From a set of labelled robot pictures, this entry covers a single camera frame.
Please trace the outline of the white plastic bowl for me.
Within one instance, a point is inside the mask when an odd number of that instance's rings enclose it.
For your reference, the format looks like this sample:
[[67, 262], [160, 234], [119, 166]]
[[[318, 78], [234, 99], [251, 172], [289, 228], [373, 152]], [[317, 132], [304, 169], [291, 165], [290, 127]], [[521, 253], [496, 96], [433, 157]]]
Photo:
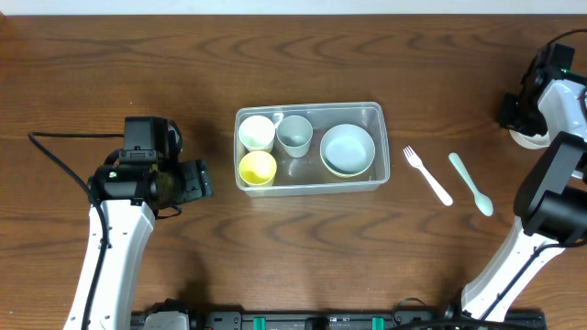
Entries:
[[546, 133], [544, 136], [536, 134], [532, 137], [523, 135], [520, 132], [509, 130], [512, 139], [521, 147], [525, 149], [544, 149], [550, 144], [549, 134]]

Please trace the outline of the yellow plastic cup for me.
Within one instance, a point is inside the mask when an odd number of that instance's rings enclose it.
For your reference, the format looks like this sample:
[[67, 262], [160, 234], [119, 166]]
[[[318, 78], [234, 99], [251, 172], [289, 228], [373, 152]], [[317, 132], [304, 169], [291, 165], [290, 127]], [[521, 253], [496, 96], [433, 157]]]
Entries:
[[249, 152], [238, 165], [239, 177], [249, 187], [273, 186], [276, 172], [275, 158], [270, 153], [261, 150]]

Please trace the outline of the white plastic cup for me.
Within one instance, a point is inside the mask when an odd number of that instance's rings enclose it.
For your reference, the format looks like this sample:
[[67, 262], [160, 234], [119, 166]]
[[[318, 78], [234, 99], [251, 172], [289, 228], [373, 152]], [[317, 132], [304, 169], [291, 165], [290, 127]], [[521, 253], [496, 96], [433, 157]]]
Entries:
[[245, 119], [238, 128], [238, 139], [247, 151], [265, 151], [273, 148], [276, 128], [266, 116], [254, 115]]

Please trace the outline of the grey plastic cup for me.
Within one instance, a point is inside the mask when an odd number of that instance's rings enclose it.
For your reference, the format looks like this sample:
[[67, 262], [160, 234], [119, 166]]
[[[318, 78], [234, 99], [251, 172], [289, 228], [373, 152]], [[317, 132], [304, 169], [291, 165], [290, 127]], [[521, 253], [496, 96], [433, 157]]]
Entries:
[[302, 158], [310, 149], [313, 132], [305, 117], [289, 115], [277, 126], [276, 136], [289, 156]]

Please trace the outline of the grey plastic bowl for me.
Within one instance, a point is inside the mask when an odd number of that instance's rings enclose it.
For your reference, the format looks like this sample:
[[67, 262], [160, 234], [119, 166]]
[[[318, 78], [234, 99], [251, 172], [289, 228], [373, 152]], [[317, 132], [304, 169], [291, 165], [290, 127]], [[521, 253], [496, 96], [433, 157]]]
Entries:
[[330, 128], [320, 142], [320, 158], [342, 167], [343, 162], [373, 162], [376, 148], [371, 135], [362, 127], [341, 124]]

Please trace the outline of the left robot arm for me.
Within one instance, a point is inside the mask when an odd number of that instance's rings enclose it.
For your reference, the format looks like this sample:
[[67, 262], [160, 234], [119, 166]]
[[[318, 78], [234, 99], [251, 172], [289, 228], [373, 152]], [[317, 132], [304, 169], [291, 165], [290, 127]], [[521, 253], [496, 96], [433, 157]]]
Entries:
[[66, 329], [129, 329], [145, 246], [158, 212], [212, 195], [203, 160], [168, 167], [105, 164], [90, 178], [98, 205], [90, 209], [83, 268]]

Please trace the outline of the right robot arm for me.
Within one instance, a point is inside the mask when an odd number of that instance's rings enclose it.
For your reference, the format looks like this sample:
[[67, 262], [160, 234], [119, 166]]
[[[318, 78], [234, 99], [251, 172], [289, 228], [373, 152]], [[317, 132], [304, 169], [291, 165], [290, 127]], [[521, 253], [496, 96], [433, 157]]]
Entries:
[[550, 142], [520, 186], [515, 220], [482, 273], [460, 295], [460, 312], [502, 322], [527, 284], [564, 250], [586, 242], [586, 193], [568, 185], [586, 178], [586, 86], [554, 80], [538, 100]]

